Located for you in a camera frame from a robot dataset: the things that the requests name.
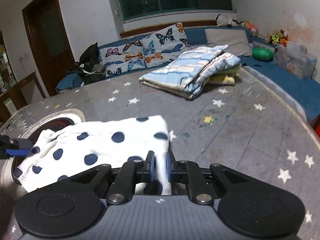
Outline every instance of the gray pillow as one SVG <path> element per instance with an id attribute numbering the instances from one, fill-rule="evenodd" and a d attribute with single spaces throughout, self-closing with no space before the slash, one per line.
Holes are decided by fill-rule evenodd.
<path id="1" fill-rule="evenodd" d="M 229 45 L 226 52 L 236 56 L 252 56 L 246 32 L 243 30 L 205 29 L 205 36 L 209 47 Z"/>

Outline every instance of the green ball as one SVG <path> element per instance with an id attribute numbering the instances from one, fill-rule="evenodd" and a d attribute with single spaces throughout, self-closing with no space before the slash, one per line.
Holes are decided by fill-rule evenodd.
<path id="1" fill-rule="evenodd" d="M 252 56 L 261 61 L 270 61 L 273 59 L 273 53 L 270 49 L 252 49 Z"/>

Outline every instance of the black clothing pile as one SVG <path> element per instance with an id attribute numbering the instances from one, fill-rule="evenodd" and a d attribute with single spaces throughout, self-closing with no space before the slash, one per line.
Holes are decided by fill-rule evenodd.
<path id="1" fill-rule="evenodd" d="M 98 43 L 92 44 L 82 53 L 79 62 L 67 74 L 76 73 L 84 82 L 84 85 L 95 83 L 106 78 L 106 67 L 100 64 Z"/>

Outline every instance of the white cloth with blue dots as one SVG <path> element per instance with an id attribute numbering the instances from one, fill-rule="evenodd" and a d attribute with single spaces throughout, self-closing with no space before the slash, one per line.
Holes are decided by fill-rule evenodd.
<path id="1" fill-rule="evenodd" d="M 83 122 L 60 131 L 44 130 L 14 176 L 27 192 L 73 176 L 100 164 L 122 167 L 131 157 L 145 160 L 155 152 L 157 179 L 162 195 L 171 194 L 166 171 L 169 133 L 157 116 L 109 122 Z M 136 192 L 143 185 L 136 187 Z"/>

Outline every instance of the stuffed animal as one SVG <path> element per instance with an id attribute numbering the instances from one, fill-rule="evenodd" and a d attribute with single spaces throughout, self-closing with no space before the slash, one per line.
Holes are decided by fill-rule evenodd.
<path id="1" fill-rule="evenodd" d="M 252 32 L 254 37 L 258 37 L 258 28 L 251 22 L 238 22 L 241 27 L 247 28 Z"/>
<path id="2" fill-rule="evenodd" d="M 266 44 L 273 45 L 287 45 L 288 33 L 284 30 L 277 29 L 273 34 L 268 33 L 266 37 Z"/>
<path id="3" fill-rule="evenodd" d="M 225 18 L 222 14 L 218 14 L 218 16 L 216 17 L 216 21 L 217 21 L 217 26 L 228 26 L 228 27 L 237 27 L 237 21 L 233 20 L 231 18 L 227 19 Z"/>

